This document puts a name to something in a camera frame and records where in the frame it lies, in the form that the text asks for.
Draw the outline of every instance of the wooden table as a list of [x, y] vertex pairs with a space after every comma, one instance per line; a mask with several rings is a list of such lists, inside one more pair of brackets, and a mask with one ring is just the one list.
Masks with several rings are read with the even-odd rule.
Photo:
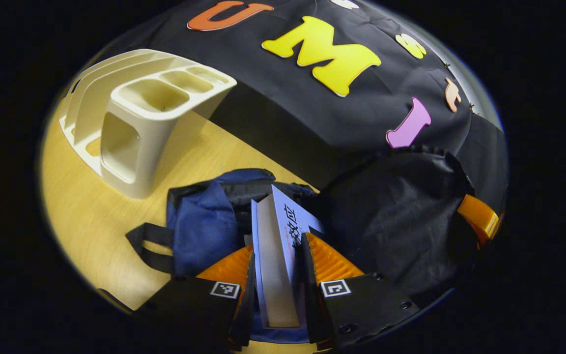
[[[306, 183], [222, 128], [189, 112], [176, 123], [160, 159], [154, 191], [129, 199], [104, 183], [71, 148], [50, 119], [41, 157], [41, 184], [47, 215], [64, 253], [94, 289], [102, 288], [137, 309], [166, 282], [169, 274], [148, 267], [125, 235], [151, 222], [166, 224], [167, 190], [212, 179], [238, 168], [266, 168], [278, 181]], [[99, 148], [99, 144], [90, 148]], [[171, 250], [148, 249], [171, 255]], [[316, 345], [250, 342], [243, 353], [312, 353]]]

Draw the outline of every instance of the letter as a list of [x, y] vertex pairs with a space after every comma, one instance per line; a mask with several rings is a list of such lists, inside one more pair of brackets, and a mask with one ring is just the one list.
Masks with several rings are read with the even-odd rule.
[[241, 1], [218, 2], [216, 6], [192, 18], [189, 21], [189, 23], [187, 23], [187, 28], [196, 31], [214, 31], [214, 30], [226, 29], [226, 27], [231, 27], [235, 23], [245, 20], [258, 12], [271, 11], [272, 9], [274, 9], [274, 7], [271, 7], [269, 5], [258, 4], [254, 2], [252, 4], [248, 4], [248, 7], [243, 9], [242, 11], [234, 14], [233, 16], [227, 17], [224, 20], [219, 20], [219, 21], [209, 20], [216, 14], [226, 9], [230, 9], [231, 7], [239, 6], [242, 4], [243, 2]]
[[303, 24], [283, 34], [276, 40], [267, 40], [261, 47], [279, 57], [289, 58], [292, 49], [303, 42], [297, 63], [306, 66], [333, 59], [328, 65], [315, 67], [312, 74], [317, 80], [341, 97], [348, 95], [348, 85], [371, 65], [381, 60], [361, 44], [333, 45], [332, 25], [311, 16], [303, 16]]
[[332, 3], [344, 7], [344, 9], [359, 9], [360, 7], [357, 6], [357, 4], [355, 4], [354, 2], [351, 2], [349, 0], [331, 0]]
[[431, 117], [425, 106], [416, 98], [412, 98], [412, 109], [396, 130], [386, 132], [386, 141], [392, 148], [410, 146], [418, 132], [431, 124]]
[[462, 98], [460, 97], [460, 89], [453, 83], [453, 81], [449, 80], [449, 78], [445, 78], [447, 80], [447, 88], [445, 89], [445, 99], [447, 100], [447, 105], [452, 112], [458, 112], [458, 107], [455, 106], [456, 99], [458, 102], [462, 102]]
[[427, 50], [408, 34], [397, 34], [395, 39], [403, 48], [409, 51], [414, 58], [422, 59], [425, 54], [427, 54]]

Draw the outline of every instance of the orange strap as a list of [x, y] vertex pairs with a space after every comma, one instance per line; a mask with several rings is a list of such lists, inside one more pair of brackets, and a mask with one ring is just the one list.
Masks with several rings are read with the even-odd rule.
[[485, 245], [486, 242], [495, 237], [504, 217], [501, 214], [500, 219], [486, 203], [468, 194], [464, 196], [462, 204], [458, 207], [458, 213], [467, 220], [476, 232], [480, 246]]

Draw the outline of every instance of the black bag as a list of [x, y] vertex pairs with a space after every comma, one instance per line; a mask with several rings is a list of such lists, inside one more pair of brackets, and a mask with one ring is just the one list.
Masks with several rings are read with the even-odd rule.
[[474, 189], [453, 155], [410, 147], [338, 177], [307, 207], [332, 247], [425, 307], [475, 260], [478, 237], [456, 212], [466, 194]]

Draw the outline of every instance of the screw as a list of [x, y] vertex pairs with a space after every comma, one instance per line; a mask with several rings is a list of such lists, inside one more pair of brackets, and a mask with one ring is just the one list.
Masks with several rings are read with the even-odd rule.
[[347, 333], [355, 331], [356, 328], [357, 328], [357, 326], [352, 324], [352, 323], [350, 323], [348, 325], [345, 324], [345, 325], [342, 325], [342, 327], [340, 327], [340, 333], [347, 334]]

